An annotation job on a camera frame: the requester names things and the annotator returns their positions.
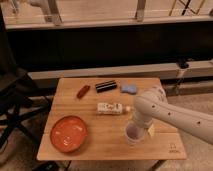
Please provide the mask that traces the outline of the translucent yellowish gripper finger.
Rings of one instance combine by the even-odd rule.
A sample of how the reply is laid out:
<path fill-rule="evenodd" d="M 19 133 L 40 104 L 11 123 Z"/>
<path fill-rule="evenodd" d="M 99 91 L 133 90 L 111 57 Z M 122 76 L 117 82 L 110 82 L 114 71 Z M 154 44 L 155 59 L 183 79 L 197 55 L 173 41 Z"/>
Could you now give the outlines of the translucent yellowish gripper finger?
<path fill-rule="evenodd" d="M 155 135 L 155 127 L 154 127 L 154 125 L 151 125 L 151 126 L 148 128 L 147 132 L 148 132 L 148 135 L 149 135 L 151 138 L 153 138 L 154 135 Z"/>

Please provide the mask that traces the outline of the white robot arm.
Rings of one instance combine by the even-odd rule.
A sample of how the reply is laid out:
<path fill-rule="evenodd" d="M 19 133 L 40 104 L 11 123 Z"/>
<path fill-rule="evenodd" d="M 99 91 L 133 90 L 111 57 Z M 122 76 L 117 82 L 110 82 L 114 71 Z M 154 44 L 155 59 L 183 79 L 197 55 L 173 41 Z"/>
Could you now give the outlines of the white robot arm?
<path fill-rule="evenodd" d="M 213 115 L 169 104 L 161 86 L 136 95 L 133 106 L 133 122 L 143 129 L 156 118 L 213 145 Z"/>

